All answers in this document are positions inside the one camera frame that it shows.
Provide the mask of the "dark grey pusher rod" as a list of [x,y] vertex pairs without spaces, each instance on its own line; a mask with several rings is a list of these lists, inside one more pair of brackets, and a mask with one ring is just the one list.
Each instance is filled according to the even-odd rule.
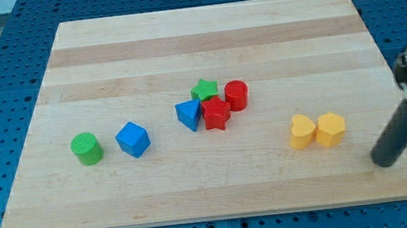
[[403,99],[370,152],[379,167],[389,168],[407,148],[407,99]]

